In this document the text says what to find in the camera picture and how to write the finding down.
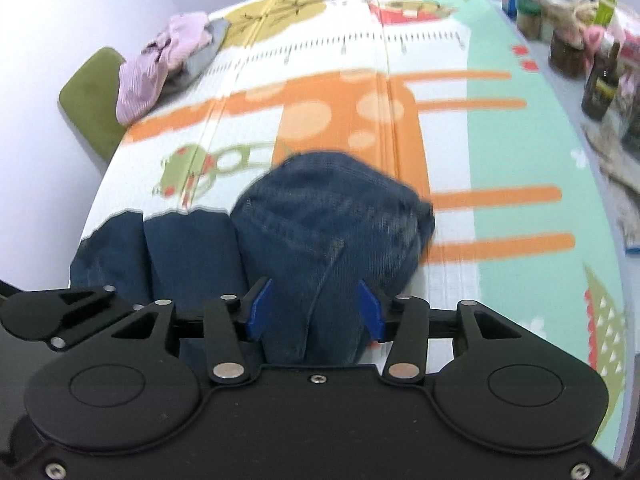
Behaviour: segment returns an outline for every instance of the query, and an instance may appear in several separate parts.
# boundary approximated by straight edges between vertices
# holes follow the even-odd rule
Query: printed giraffe
[[[443,110],[508,110],[526,106],[516,97],[435,99],[417,102],[409,82],[455,79],[505,80],[498,70],[447,70],[387,75],[373,70],[348,70],[304,76],[222,99],[179,108],[134,124],[124,142],[138,142],[169,130],[222,115],[239,116],[282,107],[272,164],[291,152],[341,150],[411,186],[433,202],[436,210],[556,202],[556,186],[464,190],[431,193],[422,133],[421,112]],[[429,262],[484,260],[571,249],[571,233],[537,234],[474,242],[434,244]]]

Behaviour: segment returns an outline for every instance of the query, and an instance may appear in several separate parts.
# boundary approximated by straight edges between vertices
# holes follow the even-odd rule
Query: bottle
[[[608,55],[596,52],[582,99],[582,111],[594,121],[601,121],[618,88],[618,52],[620,42],[614,41]]]

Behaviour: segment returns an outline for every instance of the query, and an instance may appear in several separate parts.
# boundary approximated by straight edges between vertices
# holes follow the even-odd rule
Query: jeans pocket
[[[262,336],[267,362],[299,364],[305,355],[318,295],[340,258],[344,241],[247,200],[231,219],[249,285],[273,279],[268,326]]]

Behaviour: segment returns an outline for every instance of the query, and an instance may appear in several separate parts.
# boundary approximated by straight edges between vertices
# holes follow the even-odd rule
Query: silver rivet
[[[571,469],[571,480],[587,480],[591,475],[591,468],[588,464],[577,464]]]
[[[62,480],[66,477],[66,469],[60,464],[47,464],[44,468],[44,473],[51,478],[51,480]]]
[[[52,337],[50,343],[53,348],[64,348],[66,346],[66,341],[61,337]]]
[[[214,366],[213,374],[220,379],[235,379],[244,374],[244,367],[238,363],[220,363]]]
[[[309,377],[309,380],[313,384],[324,384],[325,382],[327,382],[327,378],[324,375],[312,375],[311,377]]]
[[[420,373],[420,368],[411,363],[396,363],[389,367],[389,374],[396,379],[413,379]]]

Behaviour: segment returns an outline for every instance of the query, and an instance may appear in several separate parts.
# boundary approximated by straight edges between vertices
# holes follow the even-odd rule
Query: green chair
[[[116,120],[124,58],[105,46],[93,54],[60,91],[60,106],[66,116],[106,162],[115,153],[126,127]]]

